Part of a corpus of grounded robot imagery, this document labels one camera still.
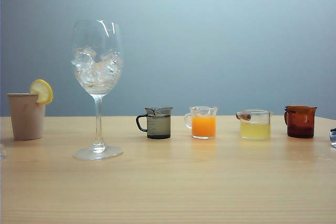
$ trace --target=measuring cup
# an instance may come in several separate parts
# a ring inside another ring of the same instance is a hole
[[[173,107],[147,107],[146,114],[135,119],[140,131],[147,132],[148,138],[164,139],[170,137],[170,116]],[[147,118],[147,129],[141,127],[139,118]]]
[[[248,139],[266,139],[270,137],[272,112],[267,110],[242,110],[236,113],[240,120],[240,134]]]
[[[191,129],[194,138],[208,139],[215,137],[217,110],[217,107],[190,107],[190,113],[184,115],[184,121],[187,128]]]
[[[285,107],[287,135],[298,138],[314,136],[315,111],[317,107],[289,105]]]

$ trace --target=wine glass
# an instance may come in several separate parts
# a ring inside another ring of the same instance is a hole
[[[72,66],[80,85],[93,97],[96,107],[96,139],[93,146],[74,157],[97,160],[122,154],[104,143],[101,132],[102,99],[117,84],[123,67],[119,26],[105,20],[79,20],[73,29]]]

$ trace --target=cup handle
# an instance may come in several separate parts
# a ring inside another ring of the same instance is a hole
[[[287,125],[287,117],[288,117],[288,112],[287,111],[284,113],[284,117],[285,117],[285,123]]]
[[[136,119],[135,119],[135,121],[137,122],[136,124],[137,124],[137,126],[138,126],[138,128],[139,128],[140,131],[147,132],[147,129],[144,129],[143,127],[141,127],[140,122],[139,122],[139,118],[144,118],[144,117],[146,117],[146,116],[147,116],[147,114],[138,115],[138,116],[136,117]]]
[[[185,126],[187,126],[188,129],[191,129],[191,125],[189,124],[189,118],[192,116],[193,116],[192,113],[187,113],[184,115]]]

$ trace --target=clear glass pitcher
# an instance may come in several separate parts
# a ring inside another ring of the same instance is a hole
[[[194,138],[208,139],[215,137],[217,110],[218,107],[190,107],[190,113],[184,116],[184,121],[187,128],[191,129]]]
[[[136,124],[140,131],[147,132],[148,138],[164,139],[171,135],[170,117],[173,107],[147,107],[146,114],[136,117]],[[139,118],[147,118],[147,129],[141,127]]]
[[[240,134],[243,138],[266,139],[270,137],[273,113],[267,110],[242,110],[236,113],[240,120]]]

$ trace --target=glass stem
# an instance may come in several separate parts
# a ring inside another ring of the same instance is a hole
[[[101,133],[101,104],[103,96],[93,96],[94,105],[96,107],[96,139],[93,143],[93,151],[103,152],[105,150],[105,143]]]

